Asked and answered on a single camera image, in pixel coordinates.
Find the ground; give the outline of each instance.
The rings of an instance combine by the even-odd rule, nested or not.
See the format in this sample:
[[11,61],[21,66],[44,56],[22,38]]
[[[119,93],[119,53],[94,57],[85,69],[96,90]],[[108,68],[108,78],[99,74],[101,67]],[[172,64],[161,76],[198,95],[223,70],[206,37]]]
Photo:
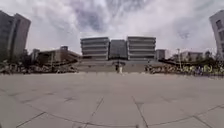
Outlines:
[[223,128],[224,80],[140,73],[0,76],[3,128]]

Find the building facade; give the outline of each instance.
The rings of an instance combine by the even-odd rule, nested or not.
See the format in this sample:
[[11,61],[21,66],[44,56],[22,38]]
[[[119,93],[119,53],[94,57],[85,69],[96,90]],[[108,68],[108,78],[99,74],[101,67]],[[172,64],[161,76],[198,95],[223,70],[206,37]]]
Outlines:
[[224,60],[224,10],[210,17],[217,46],[218,58]]
[[81,58],[81,55],[68,50],[67,46],[62,46],[59,49],[50,51],[34,50],[32,54],[38,54],[35,61],[44,65],[58,65],[68,62],[77,62]]
[[0,62],[9,57],[9,39],[12,29],[13,18],[8,14],[0,11]]
[[182,52],[180,53],[180,59],[181,61],[186,62],[195,62],[203,59],[203,53],[202,52]]
[[156,60],[169,59],[170,52],[166,49],[157,49],[155,58]]
[[128,37],[128,59],[130,61],[149,61],[155,59],[156,38]]
[[30,27],[30,20],[15,14],[9,16],[0,11],[0,61],[12,60],[23,53]]
[[81,39],[83,60],[108,60],[109,44],[108,37]]
[[109,45],[109,59],[128,60],[128,48],[125,40],[111,40]]

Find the balcony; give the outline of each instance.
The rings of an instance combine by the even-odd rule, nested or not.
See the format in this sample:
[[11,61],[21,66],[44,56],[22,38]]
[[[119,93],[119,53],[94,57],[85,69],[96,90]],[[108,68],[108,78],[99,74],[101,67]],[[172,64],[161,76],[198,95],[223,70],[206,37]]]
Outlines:
[[108,47],[108,44],[81,44],[81,48]]

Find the cloud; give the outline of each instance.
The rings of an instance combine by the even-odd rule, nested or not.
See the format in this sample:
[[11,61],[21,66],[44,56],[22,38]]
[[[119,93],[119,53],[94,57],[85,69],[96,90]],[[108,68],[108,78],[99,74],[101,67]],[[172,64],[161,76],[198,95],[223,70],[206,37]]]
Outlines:
[[128,35],[154,36],[157,48],[216,51],[209,17],[222,0],[0,0],[0,9],[32,21],[27,48],[68,45],[79,39]]

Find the street light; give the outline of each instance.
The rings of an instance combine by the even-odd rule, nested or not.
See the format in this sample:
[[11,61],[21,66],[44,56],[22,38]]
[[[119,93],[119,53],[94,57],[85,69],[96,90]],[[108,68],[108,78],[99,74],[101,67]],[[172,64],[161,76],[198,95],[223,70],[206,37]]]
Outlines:
[[179,49],[179,48],[177,49],[177,52],[178,52],[178,58],[179,58],[180,69],[181,69],[181,59],[180,59],[180,49]]

